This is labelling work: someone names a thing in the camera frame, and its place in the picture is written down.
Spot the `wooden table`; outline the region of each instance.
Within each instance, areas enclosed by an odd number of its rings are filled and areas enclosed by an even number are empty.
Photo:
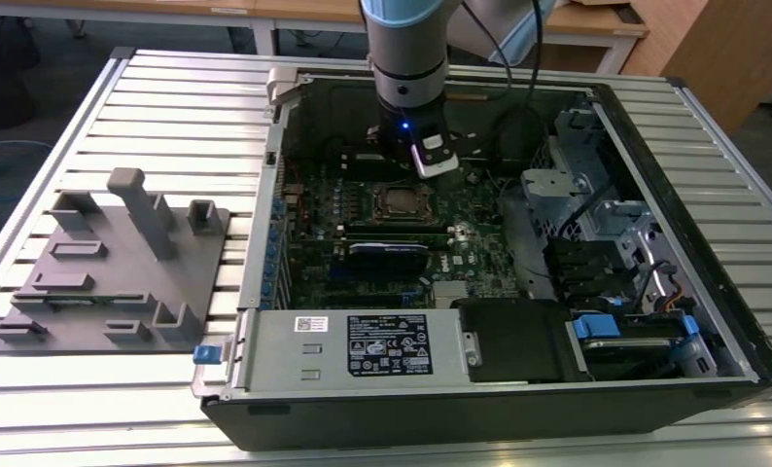
[[[359,0],[0,0],[0,15],[249,27],[261,55],[277,55],[277,30],[363,32]],[[566,5],[554,10],[545,42],[605,48],[598,73],[617,74],[642,24],[622,22],[609,7]]]
[[[259,54],[275,54],[277,29],[363,32],[358,3],[359,0],[255,0],[250,16],[255,17],[254,22],[263,21],[254,29]],[[597,73],[617,74],[647,32],[642,24],[625,23],[609,7],[570,4],[553,11],[545,43],[605,48]]]

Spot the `motherboard chip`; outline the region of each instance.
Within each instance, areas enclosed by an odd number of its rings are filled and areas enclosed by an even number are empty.
[[[373,221],[403,224],[434,224],[431,190],[425,185],[375,186],[373,194]]]
[[[415,214],[419,209],[417,192],[405,188],[389,189],[385,194],[385,204],[387,212],[395,214]]]

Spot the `gray plastic base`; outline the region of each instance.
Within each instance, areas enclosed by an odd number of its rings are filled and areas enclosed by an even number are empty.
[[[54,231],[14,294],[15,308],[0,322],[0,351],[191,351],[203,336],[229,212],[210,201],[169,209],[162,197],[151,200],[174,251],[159,261],[125,207],[99,208],[89,194],[61,194],[63,209],[51,213],[61,225],[75,222]],[[198,206],[213,218],[201,228]]]

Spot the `black cable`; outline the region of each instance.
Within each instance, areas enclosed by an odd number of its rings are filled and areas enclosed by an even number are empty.
[[[495,95],[489,96],[489,100],[499,100],[503,97],[506,97],[506,95],[511,91],[511,65],[509,65],[509,60],[506,59],[506,54],[503,54],[503,50],[501,49],[501,45],[498,44],[498,41],[495,40],[494,36],[491,35],[491,32],[489,32],[489,28],[483,24],[483,21],[481,21],[479,18],[477,17],[477,15],[474,14],[474,10],[471,10],[471,7],[469,6],[469,4],[466,2],[462,2],[462,9],[467,13],[467,15],[471,17],[471,20],[474,21],[474,24],[477,24],[477,27],[479,28],[479,30],[483,32],[483,35],[491,41],[491,45],[494,46],[494,50],[497,51],[498,55],[501,56],[501,62],[503,63],[503,70],[506,71],[506,89],[503,91],[498,92]]]
[[[330,46],[330,49],[327,49],[327,52],[318,54],[319,57],[329,57],[330,54],[333,54],[333,51],[335,50],[335,48],[338,47],[339,42],[342,42],[342,39],[345,39],[345,35],[347,33],[342,32],[338,37],[335,38],[335,42],[333,43],[333,45]]]
[[[583,215],[587,209],[590,209],[593,204],[595,204],[595,202],[602,198],[603,194],[611,188],[611,186],[613,182],[610,180],[606,185],[602,185],[602,187],[593,192],[593,194],[587,197],[586,201],[583,201],[583,203],[578,206],[578,209],[575,209],[575,211],[570,214],[570,216],[563,221],[563,224],[561,224],[561,228],[557,230],[555,236],[558,238],[563,236],[563,233],[566,232],[566,229],[569,229],[571,223],[578,220],[578,218]]]
[[[650,269],[642,277],[642,283],[639,284],[638,289],[635,289],[635,300],[633,301],[633,307],[630,308],[630,313],[637,314],[642,311],[642,298],[645,296],[645,291],[647,291],[647,286],[650,285],[650,279],[653,277],[653,272],[665,265],[669,265],[670,262],[667,260],[657,260],[650,265]]]
[[[534,63],[531,66],[529,90],[526,90],[526,96],[523,97],[523,109],[529,107],[529,103],[531,102],[531,94],[535,90],[535,82],[538,81],[538,73],[541,72],[541,48],[543,46],[543,12],[541,12],[541,0],[531,0],[531,8],[534,8],[535,14],[535,48],[531,56]]]
[[[478,143],[478,147],[481,147],[487,142],[495,142],[501,138],[501,134],[506,129],[506,125],[509,122],[511,122],[511,116],[517,113],[518,110],[525,111],[529,108],[529,104],[531,103],[531,97],[535,90],[535,82],[538,81],[538,74],[541,72],[541,55],[543,47],[543,13],[541,12],[541,1],[531,0],[531,7],[534,9],[535,16],[535,45],[531,52],[533,64],[529,88],[526,89],[526,94],[523,95],[523,100],[521,103],[505,109],[493,121],[491,132],[483,141]]]

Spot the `motherboard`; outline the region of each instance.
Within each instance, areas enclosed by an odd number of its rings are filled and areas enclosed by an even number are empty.
[[[519,296],[502,181],[483,169],[465,164],[419,180],[373,154],[286,165],[293,308],[431,308]]]

